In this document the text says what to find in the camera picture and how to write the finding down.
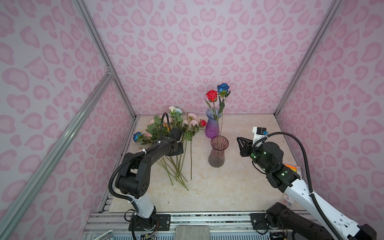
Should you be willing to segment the smoky pink glass vase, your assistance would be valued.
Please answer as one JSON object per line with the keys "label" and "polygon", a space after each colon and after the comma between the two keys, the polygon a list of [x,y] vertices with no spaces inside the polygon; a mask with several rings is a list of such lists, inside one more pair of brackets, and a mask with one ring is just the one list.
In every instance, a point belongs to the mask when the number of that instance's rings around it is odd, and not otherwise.
{"label": "smoky pink glass vase", "polygon": [[229,146],[229,141],[223,136],[216,136],[211,139],[211,153],[208,157],[209,164],[214,168],[220,168],[225,163],[225,150]]}

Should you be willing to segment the blue rose long stem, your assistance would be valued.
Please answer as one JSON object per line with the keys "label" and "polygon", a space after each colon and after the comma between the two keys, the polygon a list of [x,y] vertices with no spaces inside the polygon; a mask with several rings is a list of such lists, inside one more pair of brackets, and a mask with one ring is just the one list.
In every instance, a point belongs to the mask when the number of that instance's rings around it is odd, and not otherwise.
{"label": "blue rose long stem", "polygon": [[223,128],[223,116],[224,116],[224,109],[225,104],[227,101],[227,98],[231,94],[230,86],[226,83],[222,83],[221,85],[218,85],[218,100],[219,100],[219,115],[221,115],[221,128],[220,128],[220,134],[222,133]]}

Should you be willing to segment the red rose long stem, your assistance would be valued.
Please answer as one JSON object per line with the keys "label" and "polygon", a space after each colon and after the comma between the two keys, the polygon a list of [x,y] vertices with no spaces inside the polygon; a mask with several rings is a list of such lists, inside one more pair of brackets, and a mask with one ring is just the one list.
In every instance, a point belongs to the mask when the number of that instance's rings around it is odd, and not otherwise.
{"label": "red rose long stem", "polygon": [[206,97],[207,97],[206,103],[207,103],[209,109],[215,108],[215,106],[216,106],[215,103],[218,100],[217,95],[218,95],[217,91],[214,91],[214,90],[211,90],[211,91],[206,93]]}

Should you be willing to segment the light blue flower sprig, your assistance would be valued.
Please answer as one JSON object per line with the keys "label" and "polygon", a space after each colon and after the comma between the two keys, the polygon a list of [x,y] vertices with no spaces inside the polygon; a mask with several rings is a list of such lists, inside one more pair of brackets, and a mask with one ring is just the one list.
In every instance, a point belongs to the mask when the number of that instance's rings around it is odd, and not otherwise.
{"label": "light blue flower sprig", "polygon": [[181,122],[183,120],[183,111],[179,108],[175,108],[172,110],[173,119],[177,122]]}

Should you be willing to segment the pink carnation sprig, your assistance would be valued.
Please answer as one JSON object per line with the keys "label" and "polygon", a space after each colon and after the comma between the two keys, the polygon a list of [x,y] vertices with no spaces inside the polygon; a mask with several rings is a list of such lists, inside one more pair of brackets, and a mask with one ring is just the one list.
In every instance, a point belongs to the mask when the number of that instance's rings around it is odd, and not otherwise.
{"label": "pink carnation sprig", "polygon": [[[161,122],[161,119],[162,119],[162,116],[159,116],[159,115],[156,115],[154,116],[154,118],[149,122],[148,125],[152,125],[152,124],[156,124],[156,126],[160,126],[160,122]],[[163,126],[166,127],[166,126],[172,126],[173,125],[173,118],[171,116],[169,116],[169,121],[167,121],[167,117],[164,117],[163,118]]]}

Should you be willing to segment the white rose long stem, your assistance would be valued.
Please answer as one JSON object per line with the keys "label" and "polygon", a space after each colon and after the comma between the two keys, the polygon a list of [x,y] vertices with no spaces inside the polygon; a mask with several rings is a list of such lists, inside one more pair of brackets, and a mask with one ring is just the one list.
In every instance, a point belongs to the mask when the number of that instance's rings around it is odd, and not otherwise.
{"label": "white rose long stem", "polygon": [[175,107],[175,106],[170,106],[170,107],[169,107],[169,110],[170,110],[170,114],[174,115],[174,114],[176,113],[177,107]]}

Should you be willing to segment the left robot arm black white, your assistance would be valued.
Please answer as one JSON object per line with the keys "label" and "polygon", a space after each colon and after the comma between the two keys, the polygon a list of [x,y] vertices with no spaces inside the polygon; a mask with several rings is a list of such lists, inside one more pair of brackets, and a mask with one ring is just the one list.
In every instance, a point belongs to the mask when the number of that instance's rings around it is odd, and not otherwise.
{"label": "left robot arm black white", "polygon": [[150,185],[151,168],[164,156],[175,156],[184,152],[181,142],[183,131],[173,128],[168,136],[162,136],[150,147],[133,154],[127,153],[123,162],[110,177],[108,190],[118,199],[128,201],[134,207],[130,219],[130,231],[160,229],[156,207],[151,203],[147,190]]}

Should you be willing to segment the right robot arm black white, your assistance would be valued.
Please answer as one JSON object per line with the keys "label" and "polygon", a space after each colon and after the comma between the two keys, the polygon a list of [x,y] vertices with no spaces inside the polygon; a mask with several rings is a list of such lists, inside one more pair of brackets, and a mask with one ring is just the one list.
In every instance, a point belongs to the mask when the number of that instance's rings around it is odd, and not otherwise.
{"label": "right robot arm black white", "polygon": [[275,203],[266,211],[267,226],[291,229],[308,240],[375,240],[377,232],[368,224],[360,225],[348,218],[313,191],[310,180],[283,164],[284,152],[267,136],[258,140],[238,137],[242,157],[264,171],[270,185],[298,202],[317,222],[314,223],[291,211],[286,205]]}

